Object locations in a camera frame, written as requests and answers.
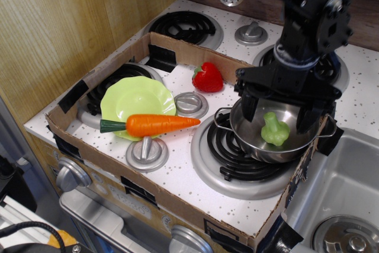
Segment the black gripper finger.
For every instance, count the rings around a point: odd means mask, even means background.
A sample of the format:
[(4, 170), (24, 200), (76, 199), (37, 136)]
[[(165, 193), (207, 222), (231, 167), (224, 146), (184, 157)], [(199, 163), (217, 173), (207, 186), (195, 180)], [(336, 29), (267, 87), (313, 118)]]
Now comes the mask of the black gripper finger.
[(320, 118), (325, 114), (324, 103), (312, 103), (302, 105), (299, 109), (296, 129), (298, 134), (308, 132), (316, 123), (320, 121)]
[(258, 106), (259, 98), (256, 98), (252, 95), (245, 94), (242, 96), (241, 108), (243, 117), (252, 122), (255, 112)]

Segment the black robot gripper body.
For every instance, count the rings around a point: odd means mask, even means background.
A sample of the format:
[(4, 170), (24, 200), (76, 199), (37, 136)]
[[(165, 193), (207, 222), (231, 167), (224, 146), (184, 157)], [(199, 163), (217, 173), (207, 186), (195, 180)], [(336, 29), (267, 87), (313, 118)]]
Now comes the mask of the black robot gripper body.
[[(252, 95), (301, 107), (312, 103), (324, 103), (326, 109), (342, 96), (342, 92), (326, 79), (320, 79), (314, 67), (319, 57), (309, 66), (288, 66), (274, 59), (271, 63), (252, 68), (240, 68), (236, 71), (235, 91), (239, 96)], [(336, 57), (332, 60), (334, 71), (339, 72), (340, 63)]]

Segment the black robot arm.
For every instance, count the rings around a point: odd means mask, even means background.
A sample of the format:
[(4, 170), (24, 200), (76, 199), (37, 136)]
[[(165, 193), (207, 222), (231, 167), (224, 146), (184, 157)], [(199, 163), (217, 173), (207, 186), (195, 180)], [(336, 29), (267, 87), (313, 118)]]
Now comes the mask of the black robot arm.
[(352, 35), (350, 0), (282, 0), (284, 27), (271, 63), (236, 71), (236, 92), (245, 119), (252, 121), (261, 98), (298, 106), (297, 131), (307, 132), (332, 111), (342, 91), (322, 79), (315, 66), (327, 58), (339, 70), (335, 51)]

